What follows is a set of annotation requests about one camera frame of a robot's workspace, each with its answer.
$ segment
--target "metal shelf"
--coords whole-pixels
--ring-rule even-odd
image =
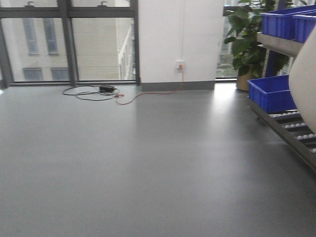
[[[316,171],[316,135],[304,125],[299,112],[280,112],[269,115],[255,102],[248,99],[251,110],[270,126],[314,171]]]
[[[296,57],[303,46],[303,43],[300,42],[269,36],[263,33],[257,33],[257,41],[266,49],[290,57]]]

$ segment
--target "black cable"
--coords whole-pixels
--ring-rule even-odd
[[[62,94],[63,95],[71,95],[74,96],[78,99],[81,100],[88,100],[88,101],[105,101],[105,100],[111,100],[113,98],[115,98],[117,96],[117,94],[119,94],[119,90],[113,86],[108,86],[111,89],[113,89],[113,92],[100,92],[100,91],[85,91],[85,92],[79,92],[79,93],[74,93],[74,94],[69,94],[66,93],[66,91],[72,90],[72,89],[76,89],[79,87],[92,87],[92,88],[99,88],[99,86],[95,86],[95,85],[79,85],[79,86],[74,86],[68,89],[63,90]],[[87,98],[81,98],[80,96],[83,95],[93,95],[93,94],[98,94],[98,95],[103,95],[103,96],[113,96],[111,98],[106,98],[106,99],[100,99],[100,100],[95,100],[95,99],[87,99]]]

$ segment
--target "white wall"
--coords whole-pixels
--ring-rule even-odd
[[[185,81],[215,80],[223,5],[223,0],[139,0],[142,83],[181,81],[175,62],[181,59],[183,12]]]

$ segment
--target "plant pot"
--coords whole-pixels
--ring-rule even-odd
[[[244,91],[249,91],[249,85],[248,85],[248,80],[256,78],[252,74],[252,65],[250,65],[250,70],[247,74],[238,76],[237,77],[237,82],[236,82],[236,87],[239,90],[244,90]]]

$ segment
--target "blue storage box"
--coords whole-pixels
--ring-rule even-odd
[[[316,11],[316,5],[287,8],[261,13],[262,33],[287,40],[295,38],[294,15],[302,15]]]
[[[265,112],[275,113],[296,109],[289,90],[288,75],[252,79],[249,83],[249,98]]]
[[[308,36],[316,25],[316,11],[306,13],[304,15],[295,15],[295,40],[301,43],[305,43]]]

